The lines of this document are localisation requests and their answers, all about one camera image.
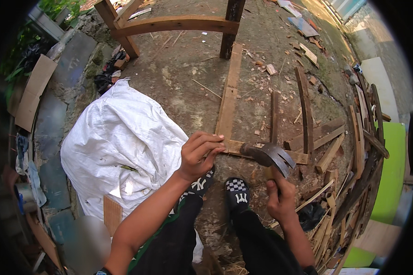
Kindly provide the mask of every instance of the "white sack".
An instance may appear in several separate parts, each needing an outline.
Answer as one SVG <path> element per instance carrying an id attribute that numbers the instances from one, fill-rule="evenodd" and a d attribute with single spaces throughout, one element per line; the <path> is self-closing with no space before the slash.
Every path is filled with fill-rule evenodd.
<path id="1" fill-rule="evenodd" d="M 78 118 L 62 143 L 61 165 L 85 215 L 104 220 L 110 193 L 124 219 L 181 166 L 187 140 L 156 101 L 120 79 Z"/>

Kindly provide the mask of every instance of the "curved wooden rail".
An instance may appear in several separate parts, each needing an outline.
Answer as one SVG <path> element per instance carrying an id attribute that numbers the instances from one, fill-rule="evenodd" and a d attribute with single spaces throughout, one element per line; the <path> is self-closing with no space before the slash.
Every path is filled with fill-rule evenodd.
<path id="1" fill-rule="evenodd" d="M 117 39 L 135 34 L 159 32 L 165 30 L 206 30 L 220 33 L 237 34 L 239 22 L 225 20 L 219 16 L 177 15 L 150 19 L 132 20 L 123 28 L 112 30 L 112 37 Z"/>

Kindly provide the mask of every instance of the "ny logo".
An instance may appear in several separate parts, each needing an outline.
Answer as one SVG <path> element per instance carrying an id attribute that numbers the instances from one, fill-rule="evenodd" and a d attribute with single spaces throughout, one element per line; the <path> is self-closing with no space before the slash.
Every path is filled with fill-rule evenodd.
<path id="1" fill-rule="evenodd" d="M 237 198 L 237 203 L 240 203 L 241 201 L 248 202 L 248 201 L 246 200 L 246 193 L 236 194 L 236 198 Z"/>
<path id="2" fill-rule="evenodd" d="M 205 184 L 205 182 L 207 182 L 207 180 L 204 179 L 204 181 L 203 181 L 202 183 L 200 183 L 200 179 L 201 179 L 201 178 L 199 178 L 197 181 L 193 182 L 193 183 L 191 184 L 191 188 L 194 189 L 194 187 L 197 186 L 197 190 L 198 190 L 198 191 L 199 191 L 200 189 L 203 189 L 203 188 L 204 188 L 204 184 Z"/>

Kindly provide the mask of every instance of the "left hand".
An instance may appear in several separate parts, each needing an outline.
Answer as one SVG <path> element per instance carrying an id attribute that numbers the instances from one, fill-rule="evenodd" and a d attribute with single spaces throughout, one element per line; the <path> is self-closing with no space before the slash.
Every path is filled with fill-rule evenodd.
<path id="1" fill-rule="evenodd" d="M 196 131 L 182 146 L 182 163 L 178 172 L 190 183 L 196 181 L 213 167 L 216 156 L 225 151 L 223 135 Z"/>

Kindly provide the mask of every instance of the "wooden chair leg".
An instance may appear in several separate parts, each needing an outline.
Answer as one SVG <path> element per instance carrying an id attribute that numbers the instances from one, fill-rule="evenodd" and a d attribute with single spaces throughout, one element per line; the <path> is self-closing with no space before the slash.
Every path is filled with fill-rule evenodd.
<path id="1" fill-rule="evenodd" d="M 245 6 L 245 0 L 228 0 L 226 7 L 226 20 L 240 22 L 242 18 L 243 7 Z M 223 33 L 222 45 L 220 47 L 220 58 L 230 59 L 232 44 L 236 40 L 235 34 Z"/>
<path id="2" fill-rule="evenodd" d="M 113 7 L 112 3 L 109 0 L 100 0 L 98 3 L 94 5 L 96 11 L 99 15 L 103 18 L 104 23 L 109 27 L 110 30 L 116 30 L 117 27 L 114 24 L 114 20 L 117 17 L 117 13 L 115 8 Z M 133 42 L 132 37 L 122 37 L 118 39 L 121 46 L 126 50 L 126 53 L 130 56 L 130 58 L 138 58 L 139 57 L 139 49 L 136 46 L 135 42 Z"/>

